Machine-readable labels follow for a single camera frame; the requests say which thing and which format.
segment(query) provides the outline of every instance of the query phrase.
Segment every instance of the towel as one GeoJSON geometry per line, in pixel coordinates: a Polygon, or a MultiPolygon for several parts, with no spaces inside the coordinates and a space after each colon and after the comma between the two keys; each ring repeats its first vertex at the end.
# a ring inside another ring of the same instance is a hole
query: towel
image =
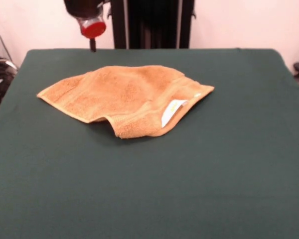
{"type": "Polygon", "coordinates": [[[117,137],[161,136],[214,90],[164,66],[107,66],[61,80],[37,97],[84,123],[107,120],[117,137]]]}

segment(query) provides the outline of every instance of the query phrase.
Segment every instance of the cable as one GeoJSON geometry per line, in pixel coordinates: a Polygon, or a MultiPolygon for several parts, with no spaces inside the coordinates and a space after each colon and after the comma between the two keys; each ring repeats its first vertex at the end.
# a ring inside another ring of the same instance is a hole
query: cable
{"type": "Polygon", "coordinates": [[[13,62],[11,62],[11,61],[9,61],[7,59],[0,59],[0,62],[6,63],[8,66],[11,66],[15,70],[19,70],[18,67],[13,62]]]}
{"type": "Polygon", "coordinates": [[[3,47],[4,47],[4,49],[5,49],[5,51],[6,51],[7,55],[8,55],[8,57],[9,57],[9,59],[10,59],[10,61],[12,61],[12,57],[11,57],[11,55],[10,55],[8,49],[6,48],[5,43],[4,43],[4,41],[3,41],[2,37],[1,37],[1,35],[0,35],[0,41],[1,41],[1,43],[2,43],[2,45],[3,45],[3,47]]]}

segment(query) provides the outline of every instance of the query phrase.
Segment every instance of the orange towel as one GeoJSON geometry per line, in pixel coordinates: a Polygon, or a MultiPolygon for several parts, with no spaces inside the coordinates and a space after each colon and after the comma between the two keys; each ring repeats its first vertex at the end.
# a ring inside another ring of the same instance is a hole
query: orange towel
{"type": "Polygon", "coordinates": [[[108,66],[70,77],[37,96],[85,123],[108,120],[120,138],[161,136],[214,90],[164,66],[108,66]]]}

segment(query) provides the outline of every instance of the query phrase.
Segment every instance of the white wall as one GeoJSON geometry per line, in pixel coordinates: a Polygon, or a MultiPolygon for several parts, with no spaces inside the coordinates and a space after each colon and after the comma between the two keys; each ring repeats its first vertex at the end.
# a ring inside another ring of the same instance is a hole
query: white wall
{"type": "Polygon", "coordinates": [[[196,0],[192,48],[273,48],[299,61],[299,0],[196,0]]]}
{"type": "MultiPolygon", "coordinates": [[[[114,47],[111,18],[106,19],[106,24],[108,29],[97,39],[99,48],[114,47]]],[[[0,0],[0,34],[17,65],[30,49],[89,47],[77,21],[66,12],[63,0],[0,0]]]]}
{"type": "MultiPolygon", "coordinates": [[[[299,60],[299,0],[196,0],[195,10],[191,48],[274,48],[290,69],[299,60]]],[[[114,47],[106,23],[98,48],[114,47]]],[[[29,49],[88,47],[63,0],[0,0],[0,34],[18,65],[29,49]]]]}

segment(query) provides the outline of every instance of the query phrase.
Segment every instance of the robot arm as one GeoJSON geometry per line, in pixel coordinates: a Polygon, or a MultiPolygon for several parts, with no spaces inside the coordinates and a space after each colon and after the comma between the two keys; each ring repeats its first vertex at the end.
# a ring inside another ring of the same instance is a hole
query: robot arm
{"type": "Polygon", "coordinates": [[[90,48],[96,51],[95,38],[106,30],[103,21],[103,4],[109,0],[64,0],[66,10],[75,17],[81,33],[90,39],[90,48]]]}

